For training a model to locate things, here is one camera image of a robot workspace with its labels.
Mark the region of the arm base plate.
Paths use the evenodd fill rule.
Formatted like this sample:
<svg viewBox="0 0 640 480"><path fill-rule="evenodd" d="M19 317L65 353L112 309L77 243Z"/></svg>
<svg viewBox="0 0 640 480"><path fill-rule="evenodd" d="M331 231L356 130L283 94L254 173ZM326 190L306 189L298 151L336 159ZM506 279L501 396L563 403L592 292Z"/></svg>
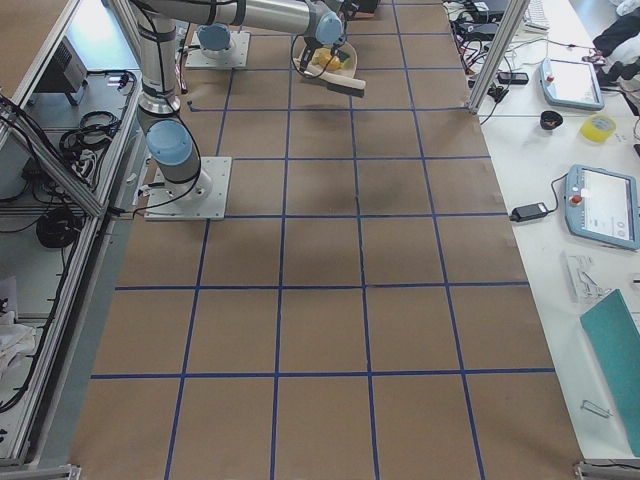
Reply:
<svg viewBox="0 0 640 480"><path fill-rule="evenodd" d="M245 69L248 61L251 34L231 31L225 48L202 48L198 33L194 33L188 45L186 68L195 70Z"/></svg>
<svg viewBox="0 0 640 480"><path fill-rule="evenodd" d="M231 157L202 158L201 172L196 185L166 182L160 168L156 168L154 182L160 187L150 190L144 217L158 221L223 220L226 212Z"/></svg>

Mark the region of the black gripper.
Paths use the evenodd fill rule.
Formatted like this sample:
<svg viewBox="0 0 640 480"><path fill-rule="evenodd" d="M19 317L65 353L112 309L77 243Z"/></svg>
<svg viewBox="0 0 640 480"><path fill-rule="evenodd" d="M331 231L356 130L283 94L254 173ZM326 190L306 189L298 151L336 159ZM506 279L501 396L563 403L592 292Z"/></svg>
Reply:
<svg viewBox="0 0 640 480"><path fill-rule="evenodd" d="M322 47L323 44L317 39L305 39L305 46L299 59L300 68L307 68L315 52Z"/></svg>
<svg viewBox="0 0 640 480"><path fill-rule="evenodd" d="M343 0L340 6L340 15L344 20L358 19L360 15L359 3L352 0Z"/></svg>

